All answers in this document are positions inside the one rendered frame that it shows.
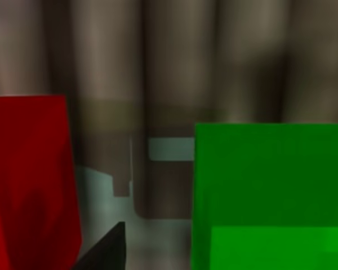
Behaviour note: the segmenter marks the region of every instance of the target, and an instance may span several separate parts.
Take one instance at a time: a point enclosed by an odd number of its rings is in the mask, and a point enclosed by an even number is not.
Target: red cube face
[[[0,231],[13,269],[76,261],[81,229],[64,96],[0,97]]]

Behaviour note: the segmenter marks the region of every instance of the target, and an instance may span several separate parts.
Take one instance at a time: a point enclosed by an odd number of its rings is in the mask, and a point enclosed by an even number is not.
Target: green block
[[[325,269],[319,255],[338,250],[338,125],[197,125],[192,234],[192,270]]]

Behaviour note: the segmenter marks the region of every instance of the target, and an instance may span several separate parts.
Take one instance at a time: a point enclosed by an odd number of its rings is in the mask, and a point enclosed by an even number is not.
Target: dark green cube face
[[[197,125],[193,270],[335,270],[333,253],[338,125]]]

